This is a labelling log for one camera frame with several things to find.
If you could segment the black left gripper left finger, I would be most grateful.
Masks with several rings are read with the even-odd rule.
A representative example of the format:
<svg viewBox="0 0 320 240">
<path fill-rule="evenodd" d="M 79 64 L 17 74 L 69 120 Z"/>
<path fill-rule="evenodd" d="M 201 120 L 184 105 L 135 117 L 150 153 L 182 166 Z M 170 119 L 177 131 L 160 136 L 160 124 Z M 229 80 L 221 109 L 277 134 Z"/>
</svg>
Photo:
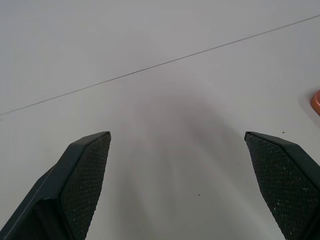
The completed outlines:
<svg viewBox="0 0 320 240">
<path fill-rule="evenodd" d="M 85 240 L 104 181 L 111 133 L 71 143 L 32 186 L 0 240 Z"/>
</svg>

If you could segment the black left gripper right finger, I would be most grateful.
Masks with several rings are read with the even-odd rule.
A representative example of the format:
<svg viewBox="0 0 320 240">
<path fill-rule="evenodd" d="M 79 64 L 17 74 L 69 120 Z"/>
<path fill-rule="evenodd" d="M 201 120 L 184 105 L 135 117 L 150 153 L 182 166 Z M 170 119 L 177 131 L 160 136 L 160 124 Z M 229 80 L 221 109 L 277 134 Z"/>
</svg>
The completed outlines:
<svg viewBox="0 0 320 240">
<path fill-rule="evenodd" d="M 299 145 L 247 131 L 260 193 L 285 240 L 320 240 L 320 165 Z"/>
</svg>

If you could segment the orange object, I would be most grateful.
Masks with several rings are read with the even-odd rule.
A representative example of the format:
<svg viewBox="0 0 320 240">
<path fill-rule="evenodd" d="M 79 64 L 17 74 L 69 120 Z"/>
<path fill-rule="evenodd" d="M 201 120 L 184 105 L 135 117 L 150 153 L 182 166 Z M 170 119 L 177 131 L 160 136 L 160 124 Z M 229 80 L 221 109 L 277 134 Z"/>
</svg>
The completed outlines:
<svg viewBox="0 0 320 240">
<path fill-rule="evenodd" d="M 320 116 L 320 90 L 314 93 L 310 100 L 312 109 Z"/>
</svg>

